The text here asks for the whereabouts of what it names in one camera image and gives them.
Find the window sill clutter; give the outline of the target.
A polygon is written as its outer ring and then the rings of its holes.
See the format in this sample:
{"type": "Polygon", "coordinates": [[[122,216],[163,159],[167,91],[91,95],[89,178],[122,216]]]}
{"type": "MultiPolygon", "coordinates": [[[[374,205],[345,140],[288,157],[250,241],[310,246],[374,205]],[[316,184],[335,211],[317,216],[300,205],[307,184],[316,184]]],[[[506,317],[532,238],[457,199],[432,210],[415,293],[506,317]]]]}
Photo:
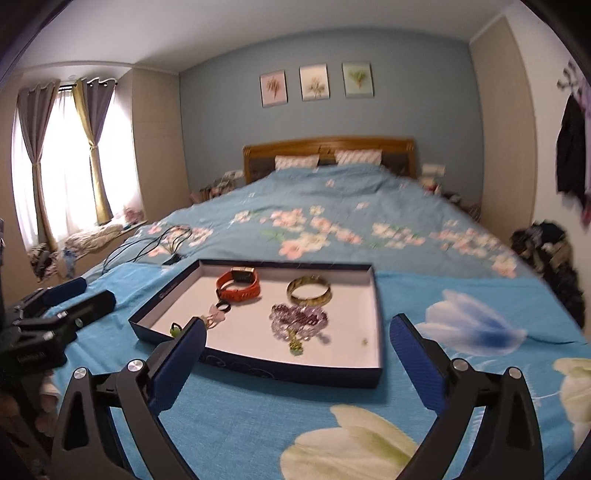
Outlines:
{"type": "Polygon", "coordinates": [[[51,250],[47,243],[28,247],[27,256],[36,280],[42,282],[54,275],[72,278],[79,259],[103,250],[144,221],[143,210],[125,207],[121,217],[108,224],[70,235],[56,250],[51,250]]]}

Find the orange smart watch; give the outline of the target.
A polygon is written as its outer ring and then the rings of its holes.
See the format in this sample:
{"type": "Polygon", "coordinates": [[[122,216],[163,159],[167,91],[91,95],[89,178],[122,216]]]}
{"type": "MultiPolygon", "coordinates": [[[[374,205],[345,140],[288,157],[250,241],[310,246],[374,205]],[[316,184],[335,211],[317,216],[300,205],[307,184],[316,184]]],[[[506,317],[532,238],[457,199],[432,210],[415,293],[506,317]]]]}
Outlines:
{"type": "Polygon", "coordinates": [[[259,273],[252,267],[232,267],[215,283],[217,298],[228,303],[243,303],[259,298],[259,273]]]}

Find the left cluttered nightstand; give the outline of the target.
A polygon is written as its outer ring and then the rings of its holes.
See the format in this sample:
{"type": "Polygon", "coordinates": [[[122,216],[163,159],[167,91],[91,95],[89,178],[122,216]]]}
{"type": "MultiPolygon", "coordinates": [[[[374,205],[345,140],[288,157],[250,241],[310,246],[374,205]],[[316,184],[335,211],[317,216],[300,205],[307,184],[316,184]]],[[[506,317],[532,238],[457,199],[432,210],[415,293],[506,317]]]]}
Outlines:
{"type": "Polygon", "coordinates": [[[200,189],[197,194],[197,200],[204,202],[229,193],[242,185],[243,171],[231,170],[225,172],[221,178],[216,179],[211,185],[200,189]]]}

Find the cluttered nightstand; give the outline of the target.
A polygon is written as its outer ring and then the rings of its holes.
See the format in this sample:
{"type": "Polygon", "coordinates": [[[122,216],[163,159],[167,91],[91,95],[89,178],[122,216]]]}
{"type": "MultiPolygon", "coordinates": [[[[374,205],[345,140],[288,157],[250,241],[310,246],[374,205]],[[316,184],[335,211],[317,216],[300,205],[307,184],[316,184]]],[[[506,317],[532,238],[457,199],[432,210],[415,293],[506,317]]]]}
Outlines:
{"type": "Polygon", "coordinates": [[[422,187],[433,195],[446,199],[471,217],[475,222],[481,220],[481,205],[479,203],[465,203],[463,197],[456,191],[445,189],[444,179],[446,167],[442,164],[423,164],[419,176],[422,187]]]}
{"type": "Polygon", "coordinates": [[[243,171],[231,170],[225,172],[221,178],[216,179],[211,185],[200,189],[197,194],[197,200],[204,202],[229,193],[242,185],[243,171]]]}

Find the left purple curtain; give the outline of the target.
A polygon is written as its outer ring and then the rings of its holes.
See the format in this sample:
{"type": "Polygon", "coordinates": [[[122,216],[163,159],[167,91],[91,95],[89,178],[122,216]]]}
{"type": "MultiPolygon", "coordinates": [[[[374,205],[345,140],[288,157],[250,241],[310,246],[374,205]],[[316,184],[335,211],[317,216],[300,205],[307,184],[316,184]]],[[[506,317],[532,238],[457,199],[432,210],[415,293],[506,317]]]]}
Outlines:
{"type": "Polygon", "coordinates": [[[50,252],[57,250],[57,242],[52,234],[47,217],[43,195],[41,160],[43,143],[58,90],[59,83],[53,81],[46,85],[38,84],[32,89],[23,88],[19,91],[17,97],[17,113],[22,138],[31,162],[39,242],[45,243],[50,252]]]}

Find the dark blue shallow box tray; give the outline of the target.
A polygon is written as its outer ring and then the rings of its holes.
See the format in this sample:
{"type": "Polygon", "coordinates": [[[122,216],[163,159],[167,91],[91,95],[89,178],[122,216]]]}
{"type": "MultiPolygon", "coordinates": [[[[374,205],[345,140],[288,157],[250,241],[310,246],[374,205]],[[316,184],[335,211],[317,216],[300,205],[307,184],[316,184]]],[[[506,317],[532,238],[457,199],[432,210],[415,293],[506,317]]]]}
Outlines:
{"type": "Polygon", "coordinates": [[[384,368],[376,274],[368,264],[197,260],[133,313],[157,345],[192,318],[206,323],[201,361],[301,384],[374,389],[384,368]],[[228,303],[215,283],[232,267],[259,273],[259,298],[228,303]]]}

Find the right purple yellow curtain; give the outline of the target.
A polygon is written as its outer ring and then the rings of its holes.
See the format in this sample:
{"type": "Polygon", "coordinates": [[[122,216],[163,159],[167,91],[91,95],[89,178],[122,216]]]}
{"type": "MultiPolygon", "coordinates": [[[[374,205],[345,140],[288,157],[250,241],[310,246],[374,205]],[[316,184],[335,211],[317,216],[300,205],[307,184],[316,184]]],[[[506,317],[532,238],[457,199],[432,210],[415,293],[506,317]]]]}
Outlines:
{"type": "Polygon", "coordinates": [[[116,85],[115,79],[79,79],[72,88],[74,105],[89,145],[89,167],[98,225],[107,224],[113,218],[102,177],[99,141],[116,85]]]}

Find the dark clothes pile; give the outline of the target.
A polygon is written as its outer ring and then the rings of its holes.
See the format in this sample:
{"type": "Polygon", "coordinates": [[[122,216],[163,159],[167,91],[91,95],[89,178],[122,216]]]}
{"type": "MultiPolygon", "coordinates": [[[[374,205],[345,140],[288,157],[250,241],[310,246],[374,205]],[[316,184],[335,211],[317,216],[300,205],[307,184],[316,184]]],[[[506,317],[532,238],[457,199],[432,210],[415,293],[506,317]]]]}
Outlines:
{"type": "Polygon", "coordinates": [[[567,232],[554,222],[543,221],[516,230],[510,241],[512,250],[548,284],[583,330],[586,303],[567,232]]]}

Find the left striped pillow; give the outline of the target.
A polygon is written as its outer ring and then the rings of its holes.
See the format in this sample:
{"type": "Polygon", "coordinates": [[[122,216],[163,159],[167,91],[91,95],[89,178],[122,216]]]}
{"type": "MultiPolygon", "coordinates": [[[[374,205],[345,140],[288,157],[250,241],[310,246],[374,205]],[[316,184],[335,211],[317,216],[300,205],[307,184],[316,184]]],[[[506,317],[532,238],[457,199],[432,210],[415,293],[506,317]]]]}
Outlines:
{"type": "Polygon", "coordinates": [[[305,155],[305,156],[283,156],[277,155],[274,157],[274,169],[284,170],[291,168],[301,169],[315,169],[318,167],[320,162],[320,156],[318,155],[305,155]]]}

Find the striped pillow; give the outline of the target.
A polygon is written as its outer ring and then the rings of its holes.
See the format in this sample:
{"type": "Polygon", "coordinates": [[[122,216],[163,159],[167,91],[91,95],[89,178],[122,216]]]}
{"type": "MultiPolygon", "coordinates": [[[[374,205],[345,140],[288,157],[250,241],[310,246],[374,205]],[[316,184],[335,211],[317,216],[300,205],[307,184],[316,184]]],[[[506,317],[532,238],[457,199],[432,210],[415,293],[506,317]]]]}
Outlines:
{"type": "Polygon", "coordinates": [[[274,157],[274,169],[284,170],[291,168],[301,169],[315,169],[318,167],[320,162],[320,156],[318,155],[305,155],[305,156],[283,156],[277,155],[274,157]]]}
{"type": "Polygon", "coordinates": [[[339,165],[382,164],[383,151],[380,149],[335,150],[335,162],[339,165]]]}

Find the pink framed flower picture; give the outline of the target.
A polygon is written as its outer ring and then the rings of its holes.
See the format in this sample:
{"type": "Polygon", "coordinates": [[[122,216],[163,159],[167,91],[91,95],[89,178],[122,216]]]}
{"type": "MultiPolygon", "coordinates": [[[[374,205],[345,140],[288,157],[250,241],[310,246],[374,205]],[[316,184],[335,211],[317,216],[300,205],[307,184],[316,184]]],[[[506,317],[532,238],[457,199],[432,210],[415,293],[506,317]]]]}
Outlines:
{"type": "Polygon", "coordinates": [[[280,70],[259,76],[260,97],[263,108],[287,104],[286,71],[280,70]]]}

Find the right cluttered nightstand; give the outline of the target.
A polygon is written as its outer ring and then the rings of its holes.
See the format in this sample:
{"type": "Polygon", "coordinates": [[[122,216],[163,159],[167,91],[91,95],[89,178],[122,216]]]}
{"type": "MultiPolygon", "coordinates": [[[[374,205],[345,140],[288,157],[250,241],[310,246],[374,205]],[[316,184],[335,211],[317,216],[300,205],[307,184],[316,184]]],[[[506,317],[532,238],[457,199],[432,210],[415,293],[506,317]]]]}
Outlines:
{"type": "Polygon", "coordinates": [[[419,176],[422,187],[433,195],[446,199],[471,217],[475,222],[481,220],[481,205],[479,203],[465,203],[463,197],[456,191],[445,189],[444,179],[446,167],[442,164],[423,164],[419,176]]]}

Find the cream framed flower picture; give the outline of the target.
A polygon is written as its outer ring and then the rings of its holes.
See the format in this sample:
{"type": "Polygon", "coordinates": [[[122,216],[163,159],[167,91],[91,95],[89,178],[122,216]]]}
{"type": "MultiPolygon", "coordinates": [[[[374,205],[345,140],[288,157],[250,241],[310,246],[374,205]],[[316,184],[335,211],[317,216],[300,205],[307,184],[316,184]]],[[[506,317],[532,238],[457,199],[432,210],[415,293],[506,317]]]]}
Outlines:
{"type": "Polygon", "coordinates": [[[327,64],[302,66],[298,73],[302,101],[325,100],[331,97],[327,64]]]}

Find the right striped pillow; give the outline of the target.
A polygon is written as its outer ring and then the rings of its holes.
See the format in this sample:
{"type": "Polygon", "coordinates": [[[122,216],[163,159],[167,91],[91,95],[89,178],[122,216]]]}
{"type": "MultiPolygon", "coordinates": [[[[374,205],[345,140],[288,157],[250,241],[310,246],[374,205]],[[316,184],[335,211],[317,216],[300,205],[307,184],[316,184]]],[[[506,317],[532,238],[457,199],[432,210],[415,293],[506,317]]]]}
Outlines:
{"type": "Polygon", "coordinates": [[[339,165],[382,164],[383,151],[380,149],[335,150],[335,162],[339,165]]]}

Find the green framed flower picture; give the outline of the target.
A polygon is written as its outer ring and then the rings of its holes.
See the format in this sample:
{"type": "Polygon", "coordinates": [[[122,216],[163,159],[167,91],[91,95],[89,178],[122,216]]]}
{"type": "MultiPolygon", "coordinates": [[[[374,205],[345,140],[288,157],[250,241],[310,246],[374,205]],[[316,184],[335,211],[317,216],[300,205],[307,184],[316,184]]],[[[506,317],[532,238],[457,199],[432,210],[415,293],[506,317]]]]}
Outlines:
{"type": "Polygon", "coordinates": [[[347,98],[372,98],[375,96],[372,65],[370,62],[342,63],[345,95],[347,98]]]}

